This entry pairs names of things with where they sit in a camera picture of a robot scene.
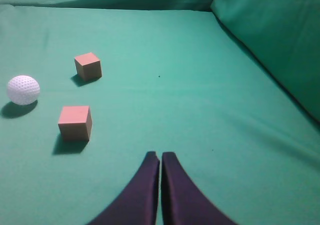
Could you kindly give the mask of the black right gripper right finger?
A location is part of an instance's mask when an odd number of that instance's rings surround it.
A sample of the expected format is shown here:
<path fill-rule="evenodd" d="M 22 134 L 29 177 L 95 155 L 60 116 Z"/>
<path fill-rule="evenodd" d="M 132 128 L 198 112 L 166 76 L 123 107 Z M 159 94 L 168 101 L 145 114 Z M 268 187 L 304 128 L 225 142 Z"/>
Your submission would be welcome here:
<path fill-rule="evenodd" d="M 193 183 L 174 152 L 162 154 L 162 218 L 165 225 L 234 225 Z"/>

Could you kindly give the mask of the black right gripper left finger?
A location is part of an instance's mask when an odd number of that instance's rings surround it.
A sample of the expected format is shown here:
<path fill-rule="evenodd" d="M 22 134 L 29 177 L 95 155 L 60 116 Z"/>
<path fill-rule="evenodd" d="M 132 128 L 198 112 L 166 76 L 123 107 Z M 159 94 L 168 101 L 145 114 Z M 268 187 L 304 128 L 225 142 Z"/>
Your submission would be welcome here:
<path fill-rule="evenodd" d="M 130 182 L 90 225 L 154 225 L 159 201 L 160 160 L 148 151 Z"/>

